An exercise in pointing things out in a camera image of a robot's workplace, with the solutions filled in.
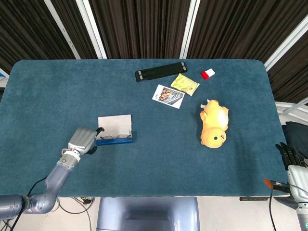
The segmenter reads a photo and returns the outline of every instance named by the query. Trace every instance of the yellow plush duck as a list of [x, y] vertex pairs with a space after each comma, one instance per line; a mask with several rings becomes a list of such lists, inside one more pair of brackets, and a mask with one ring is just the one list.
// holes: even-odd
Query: yellow plush duck
[[217, 100], [207, 100], [207, 105], [200, 113], [203, 121], [201, 144], [209, 148], [219, 148], [226, 141], [228, 111], [228, 108], [220, 106]]

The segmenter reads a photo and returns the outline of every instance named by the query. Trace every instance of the red eraser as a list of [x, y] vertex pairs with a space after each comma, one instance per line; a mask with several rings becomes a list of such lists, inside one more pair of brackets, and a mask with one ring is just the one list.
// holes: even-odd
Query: red eraser
[[208, 79], [208, 78], [210, 78], [211, 76], [213, 76], [214, 74], [215, 74], [215, 72], [213, 71], [212, 68], [211, 68], [211, 69], [208, 69], [207, 71], [203, 71], [203, 72], [201, 73], [202, 78], [204, 78], [204, 79]]

